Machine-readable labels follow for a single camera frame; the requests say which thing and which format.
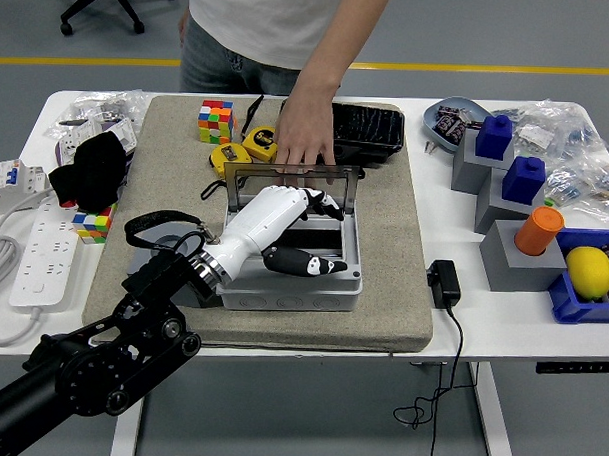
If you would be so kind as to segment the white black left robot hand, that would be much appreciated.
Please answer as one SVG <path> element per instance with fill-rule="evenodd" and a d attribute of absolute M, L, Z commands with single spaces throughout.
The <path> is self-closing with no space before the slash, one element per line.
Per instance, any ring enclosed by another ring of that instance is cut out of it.
<path fill-rule="evenodd" d="M 239 277 L 246 259 L 255 254 L 262 256 L 266 269 L 290 276 L 315 277 L 347 270 L 343 261 L 332 262 L 306 251 L 274 245 L 310 207 L 319 215 L 344 219 L 343 211 L 323 191 L 291 186 L 263 188 L 224 228 L 220 242 L 205 245 L 199 257 L 222 284 Z"/>

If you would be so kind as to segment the person's left hand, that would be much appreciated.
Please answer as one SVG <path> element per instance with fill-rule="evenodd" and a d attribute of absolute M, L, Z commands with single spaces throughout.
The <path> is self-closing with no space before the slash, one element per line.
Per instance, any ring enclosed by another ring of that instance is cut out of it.
<path fill-rule="evenodd" d="M 287 97 L 276 123 L 276 163 L 289 172 L 316 165 L 334 167 L 333 92 L 299 90 Z"/>

